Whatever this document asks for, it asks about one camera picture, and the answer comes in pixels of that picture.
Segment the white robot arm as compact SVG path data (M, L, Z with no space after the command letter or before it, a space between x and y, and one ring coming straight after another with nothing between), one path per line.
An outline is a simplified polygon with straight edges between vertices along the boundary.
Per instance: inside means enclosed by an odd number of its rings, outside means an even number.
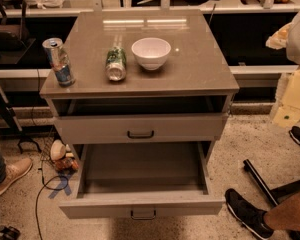
M271 121L281 127L292 127L300 120L300 11L293 20L281 27L266 41L272 49L286 49L286 57L297 68L291 74L283 73L278 80L276 101Z

